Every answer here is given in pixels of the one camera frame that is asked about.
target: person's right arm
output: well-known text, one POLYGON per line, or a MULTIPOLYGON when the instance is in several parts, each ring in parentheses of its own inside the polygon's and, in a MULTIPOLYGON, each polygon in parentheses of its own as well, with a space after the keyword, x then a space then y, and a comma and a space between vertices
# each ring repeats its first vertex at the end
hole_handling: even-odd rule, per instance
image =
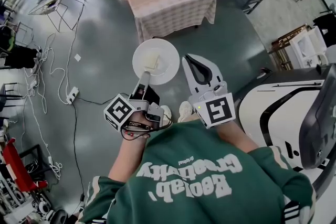
POLYGON ((315 190, 304 174, 291 168, 278 147, 258 147, 234 121, 224 123, 216 129, 222 140, 248 153, 280 187, 285 200, 285 217, 297 213, 297 223, 305 224, 312 220, 316 202, 315 190))

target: black pants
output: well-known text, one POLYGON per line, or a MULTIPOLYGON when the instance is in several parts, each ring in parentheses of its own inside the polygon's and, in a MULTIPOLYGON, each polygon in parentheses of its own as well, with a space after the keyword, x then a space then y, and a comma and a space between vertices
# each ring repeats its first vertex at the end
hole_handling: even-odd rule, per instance
POLYGON ((36 49, 30 49, 15 45, 6 57, 5 66, 12 68, 33 68, 35 66, 36 49))

